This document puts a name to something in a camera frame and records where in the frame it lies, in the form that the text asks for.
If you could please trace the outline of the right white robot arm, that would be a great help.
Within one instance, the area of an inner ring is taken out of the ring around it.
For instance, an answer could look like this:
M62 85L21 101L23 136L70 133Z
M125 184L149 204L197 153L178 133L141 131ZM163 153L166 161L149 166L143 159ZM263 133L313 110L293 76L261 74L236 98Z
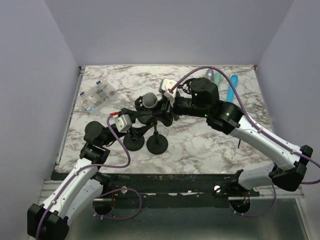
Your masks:
M180 96L176 84L164 78L158 90L167 101L165 109L169 113L205 118L212 129L249 144L272 161L263 167L237 171L230 183L234 195L241 196L247 190L271 185L288 192L297 190L313 153L311 147L287 142L246 116L237 105L220 100L218 86L205 77L191 79L190 98Z

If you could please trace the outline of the teal microphone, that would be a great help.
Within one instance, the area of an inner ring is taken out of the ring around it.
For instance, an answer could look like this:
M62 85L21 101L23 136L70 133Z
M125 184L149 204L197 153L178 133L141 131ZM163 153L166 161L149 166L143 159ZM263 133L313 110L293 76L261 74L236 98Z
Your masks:
M220 72L216 72L213 76L213 83L219 87L220 83L222 81L222 75Z

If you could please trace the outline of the black round-base shock mount stand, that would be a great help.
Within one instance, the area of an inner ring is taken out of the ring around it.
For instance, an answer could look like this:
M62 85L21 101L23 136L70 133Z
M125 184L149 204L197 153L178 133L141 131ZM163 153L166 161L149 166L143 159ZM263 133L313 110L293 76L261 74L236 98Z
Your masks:
M139 96L135 101L134 101L134 106L135 106L135 109L137 111L141 110L144 108L144 105L143 105L143 97L142 96Z

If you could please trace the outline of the blue microphone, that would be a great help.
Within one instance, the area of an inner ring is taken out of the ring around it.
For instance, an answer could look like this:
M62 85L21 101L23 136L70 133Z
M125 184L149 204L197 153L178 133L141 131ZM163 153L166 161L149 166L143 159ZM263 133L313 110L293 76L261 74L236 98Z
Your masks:
M232 75L230 77L230 81L231 81L233 87L235 88L237 86L239 78L238 78L237 75L234 74L234 75ZM226 101L229 102L229 103L232 103L233 99L234 99L234 95L235 95L235 93L234 93L233 88L231 86L229 86L229 89L228 89L228 92L227 92Z

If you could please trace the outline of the black microphone silver grille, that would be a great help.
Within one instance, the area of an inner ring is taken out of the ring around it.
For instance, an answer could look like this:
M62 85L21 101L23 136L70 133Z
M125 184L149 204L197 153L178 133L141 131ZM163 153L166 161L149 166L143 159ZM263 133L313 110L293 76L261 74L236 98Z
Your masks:
M142 96L142 105L145 108L152 109L158 104L158 96L153 92L148 92Z

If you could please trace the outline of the grey microphone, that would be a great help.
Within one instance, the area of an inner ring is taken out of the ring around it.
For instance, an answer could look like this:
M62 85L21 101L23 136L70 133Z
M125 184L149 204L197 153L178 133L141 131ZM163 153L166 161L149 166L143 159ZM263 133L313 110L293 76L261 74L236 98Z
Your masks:
M205 73L205 78L212 81L214 79L214 75L215 75L214 70L209 68Z

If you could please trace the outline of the black round-base clip stand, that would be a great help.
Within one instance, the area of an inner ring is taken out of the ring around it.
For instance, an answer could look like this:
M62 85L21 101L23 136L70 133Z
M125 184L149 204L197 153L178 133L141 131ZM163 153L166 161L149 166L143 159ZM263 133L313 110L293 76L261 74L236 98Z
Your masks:
M145 144L145 138L142 137L132 137L130 134L127 134L123 138L123 144L128 151L136 152L140 150Z

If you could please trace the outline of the black round-base mic stand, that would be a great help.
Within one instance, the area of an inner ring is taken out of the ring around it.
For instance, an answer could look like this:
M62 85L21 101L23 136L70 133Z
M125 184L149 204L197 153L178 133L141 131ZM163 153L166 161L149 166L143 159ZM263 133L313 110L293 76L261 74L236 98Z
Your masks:
M168 149L169 143L167 138L158 131L158 122L163 120L160 115L161 112L153 112L146 108L138 112L139 116L137 119L141 124L153 126L153 135L148 138L146 143L147 150L154 155L163 154Z

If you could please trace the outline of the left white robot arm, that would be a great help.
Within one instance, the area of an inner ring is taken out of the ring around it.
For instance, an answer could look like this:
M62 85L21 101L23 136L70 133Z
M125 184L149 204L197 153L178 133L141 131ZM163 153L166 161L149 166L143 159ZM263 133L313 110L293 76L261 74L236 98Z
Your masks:
M106 126L91 121L85 127L85 145L80 151L72 171L57 189L42 204L32 204L27 211L27 234L36 240L64 240L68 235L71 221L96 197L107 197L111 185L106 182L99 169L107 168L110 151L107 145L118 142L126 156L127 163L117 165L118 169L131 164L128 148L121 141L127 133L143 136L149 127L133 128L138 118L151 117L150 111L121 109L111 113Z

